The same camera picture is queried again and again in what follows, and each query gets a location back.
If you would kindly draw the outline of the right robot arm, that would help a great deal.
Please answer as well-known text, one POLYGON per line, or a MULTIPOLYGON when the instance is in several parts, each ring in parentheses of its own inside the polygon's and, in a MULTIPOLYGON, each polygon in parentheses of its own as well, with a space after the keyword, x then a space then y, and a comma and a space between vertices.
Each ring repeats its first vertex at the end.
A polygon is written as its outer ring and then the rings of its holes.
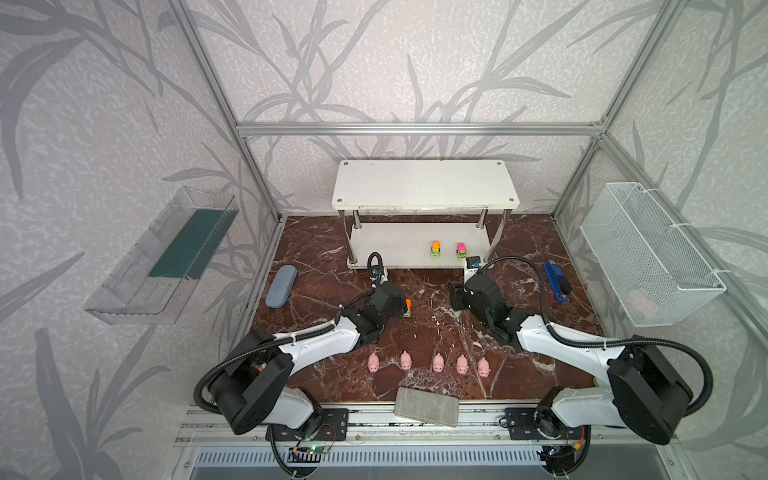
POLYGON ((508 305, 499 285, 477 273, 449 288, 452 309, 469 311, 504 346, 541 354, 588 373, 596 385, 555 387, 537 406, 542 435, 566 427, 626 428, 657 445, 668 444, 681 420, 701 410, 714 389, 707 360, 679 342, 635 335, 609 339, 587 334, 508 305))

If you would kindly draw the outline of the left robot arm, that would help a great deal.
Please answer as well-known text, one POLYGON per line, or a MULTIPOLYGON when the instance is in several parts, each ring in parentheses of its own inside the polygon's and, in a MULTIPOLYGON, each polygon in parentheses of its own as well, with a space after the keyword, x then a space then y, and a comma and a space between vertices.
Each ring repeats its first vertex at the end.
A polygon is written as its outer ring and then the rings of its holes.
POLYGON ((359 295, 334 319, 304 330, 250 331, 193 389, 197 407, 223 416, 236 435, 255 427, 285 427, 304 436, 321 428, 322 408, 288 385, 299 371, 379 340, 387 321, 407 312, 402 289, 389 281, 359 295))

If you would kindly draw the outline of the orange green mixer truck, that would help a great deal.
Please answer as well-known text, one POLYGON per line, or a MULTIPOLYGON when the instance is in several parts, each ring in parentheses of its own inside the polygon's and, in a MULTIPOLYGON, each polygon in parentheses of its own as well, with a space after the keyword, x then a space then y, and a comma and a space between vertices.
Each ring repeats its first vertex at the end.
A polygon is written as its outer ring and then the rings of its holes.
POLYGON ((430 246, 430 256, 432 258, 439 258, 441 256, 441 243, 439 241, 433 241, 430 246))

